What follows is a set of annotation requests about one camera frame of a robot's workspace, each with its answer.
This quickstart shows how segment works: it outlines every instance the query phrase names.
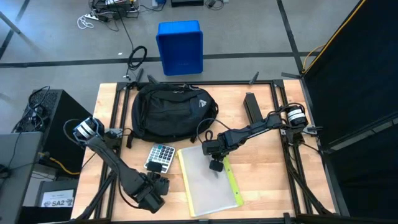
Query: blue crate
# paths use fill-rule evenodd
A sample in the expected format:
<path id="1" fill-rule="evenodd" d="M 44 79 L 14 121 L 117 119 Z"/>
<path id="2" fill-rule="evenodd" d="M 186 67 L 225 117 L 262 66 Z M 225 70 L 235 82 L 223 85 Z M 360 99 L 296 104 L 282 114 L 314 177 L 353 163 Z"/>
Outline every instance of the blue crate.
<path id="1" fill-rule="evenodd" d="M 165 75 L 203 71 L 203 33 L 198 21 L 161 22 L 156 42 Z"/>

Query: black backpack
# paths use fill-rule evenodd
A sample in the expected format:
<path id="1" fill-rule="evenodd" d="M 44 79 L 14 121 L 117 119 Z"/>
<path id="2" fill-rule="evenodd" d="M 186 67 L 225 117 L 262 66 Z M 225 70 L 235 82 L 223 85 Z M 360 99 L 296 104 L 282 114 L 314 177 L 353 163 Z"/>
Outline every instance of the black backpack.
<path id="1" fill-rule="evenodd" d="M 156 143 L 191 138 L 194 142 L 198 124 L 206 118 L 216 118 L 218 105 L 209 93 L 190 85 L 149 84 L 136 95 L 132 105 L 132 136 Z M 198 133 L 210 127 L 213 120 L 204 121 Z"/>

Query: yellow cable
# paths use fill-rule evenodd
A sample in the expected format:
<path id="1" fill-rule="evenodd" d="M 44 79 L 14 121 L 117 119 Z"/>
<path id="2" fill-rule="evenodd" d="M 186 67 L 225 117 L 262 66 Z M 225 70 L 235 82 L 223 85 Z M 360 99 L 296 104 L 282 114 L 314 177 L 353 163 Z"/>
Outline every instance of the yellow cable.
<path id="1" fill-rule="evenodd" d="M 355 9 L 355 11 L 352 13 L 352 15 L 350 15 L 350 17 L 345 21 L 345 23 L 343 23 L 343 25 L 341 25 L 341 27 L 335 32 L 335 34 L 333 34 L 333 36 L 331 37 L 331 39 L 326 43 L 326 46 L 321 50 L 321 52 L 319 53 L 319 55 L 315 58 L 315 60 L 310 64 L 310 66 L 306 69 L 305 73 L 307 73 L 310 68 L 312 67 L 312 65 L 318 60 L 318 58 L 324 53 L 324 51 L 328 48 L 328 46 L 330 45 L 331 41 L 337 36 L 337 34 L 344 28 L 345 25 L 347 25 L 347 23 L 353 18 L 353 16 L 356 14 L 356 12 L 359 10 L 359 8 L 366 2 L 366 0 L 362 0 L 361 4 L 359 4 L 359 6 Z"/>
<path id="2" fill-rule="evenodd" d="M 315 48 L 314 48 L 313 50 L 311 50 L 311 52 L 305 57 L 302 73 L 305 73 L 305 72 L 307 71 L 307 70 L 305 69 L 305 64 L 306 64 L 306 62 L 307 62 L 308 57 L 309 57 L 314 51 L 316 51 L 317 49 L 319 49 L 319 48 L 321 48 L 321 47 L 323 47 L 323 46 L 325 46 L 325 44 L 322 44 L 321 46 L 315 47 Z"/>
<path id="3" fill-rule="evenodd" d="M 41 156 L 45 156 L 45 154 L 42 152 L 38 152 L 38 154 Z M 70 172 L 67 168 L 65 168 L 65 166 L 60 161 L 58 161 L 52 157 L 49 157 L 49 159 L 53 162 L 56 162 L 65 172 L 67 172 L 70 175 L 79 175 L 80 174 L 80 172 Z"/>

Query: wooden table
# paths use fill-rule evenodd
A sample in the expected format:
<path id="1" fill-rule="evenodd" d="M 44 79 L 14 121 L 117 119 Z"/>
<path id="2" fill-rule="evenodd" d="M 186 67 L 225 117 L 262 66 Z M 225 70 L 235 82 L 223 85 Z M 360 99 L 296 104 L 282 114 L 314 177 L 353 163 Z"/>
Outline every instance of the wooden table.
<path id="1" fill-rule="evenodd" d="M 289 103 L 297 102 L 305 105 L 302 88 L 297 80 L 285 80 L 285 91 Z M 272 103 L 271 88 L 269 85 L 208 85 L 200 86 L 207 90 L 215 99 L 220 108 L 217 118 L 227 126 L 233 128 L 242 128 L 249 124 L 246 112 L 243 107 L 243 99 L 246 92 L 252 92 L 257 98 L 261 113 L 265 116 L 269 111 L 274 110 Z M 116 83 L 101 84 L 99 87 L 94 116 L 108 126 L 111 119 L 113 100 L 115 96 Z M 126 116 L 126 128 L 131 128 L 131 107 L 137 91 L 132 90 L 129 96 L 129 107 Z M 118 126 L 123 105 L 124 93 L 121 93 L 119 101 L 119 114 L 116 118 Z M 211 126 L 214 134 L 225 131 L 225 128 L 218 123 Z M 221 212 L 205 215 L 200 218 L 275 218 L 282 217 L 284 212 L 289 212 L 294 216 L 293 204 L 287 179 L 287 171 L 282 152 L 282 145 L 278 130 L 272 130 L 259 135 L 246 142 L 238 150 L 229 155 L 229 161 L 239 189 L 243 196 L 244 205 L 238 208 L 232 208 Z M 307 144 L 317 147 L 315 138 L 304 136 Z M 132 149 L 125 147 L 126 139 L 123 139 L 123 148 L 121 158 L 125 163 L 145 172 L 143 167 L 149 150 L 153 143 L 145 142 L 140 139 L 133 140 Z M 189 139 L 168 143 L 177 150 L 193 146 Z M 92 151 L 86 150 L 85 161 L 92 155 Z M 320 156 L 313 149 L 306 146 L 300 146 L 300 155 L 308 187 L 315 194 L 317 199 L 334 212 L 334 206 L 331 200 L 328 184 L 326 182 L 325 172 L 321 163 Z M 98 190 L 101 168 L 103 161 L 99 156 L 95 156 L 81 172 L 79 185 L 76 193 L 75 204 L 73 207 L 72 218 L 81 214 L 89 204 Z M 165 205 L 155 214 L 146 210 L 133 209 L 125 204 L 116 191 L 115 204 L 112 220 L 186 220 L 191 219 L 188 211 L 188 202 L 185 195 L 182 173 L 178 157 L 174 158 L 172 165 L 165 175 L 170 179 L 169 193 L 164 196 Z M 304 202 L 300 187 L 298 197 L 302 213 L 305 213 Z M 104 207 L 108 201 L 105 195 Z"/>

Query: concrete floor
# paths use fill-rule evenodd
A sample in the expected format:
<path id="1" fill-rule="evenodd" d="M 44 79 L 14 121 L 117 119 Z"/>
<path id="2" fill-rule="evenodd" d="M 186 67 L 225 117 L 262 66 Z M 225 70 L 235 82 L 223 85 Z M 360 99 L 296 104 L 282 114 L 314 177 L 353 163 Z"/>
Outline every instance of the concrete floor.
<path id="1" fill-rule="evenodd" d="M 28 0 L 2 0 L 0 10 L 15 20 L 25 1 Z M 303 56 L 327 42 L 358 0 L 282 2 L 298 52 Z M 144 0 L 141 4 L 150 6 L 150 1 Z M 20 21 L 16 22 L 23 34 L 12 36 L 0 58 L 0 117 L 3 118 L 0 133 L 10 132 L 35 88 L 45 85 L 63 88 L 93 112 L 100 83 L 125 81 L 122 78 L 125 63 L 6 68 L 10 66 L 8 63 L 127 58 L 131 46 L 120 21 L 119 32 L 110 31 L 96 21 L 92 21 L 94 29 L 81 30 L 76 20 L 86 13 L 89 13 L 87 1 L 29 1 Z M 193 19 L 201 25 L 205 55 L 292 52 L 277 0 L 232 0 L 220 11 L 211 11 L 205 6 L 171 8 L 168 2 L 162 12 L 143 12 L 138 19 L 124 21 L 134 45 L 144 45 L 148 48 L 148 57 L 158 57 L 155 41 L 158 24 Z M 0 21 L 1 43 L 8 32 L 7 25 Z M 145 74 L 159 81 L 249 80 L 257 71 L 259 79 L 271 80 L 282 78 L 281 72 L 298 73 L 291 55 L 208 59 L 204 60 L 202 74 L 177 77 L 165 76 L 160 62 L 146 62 L 142 68 Z"/>

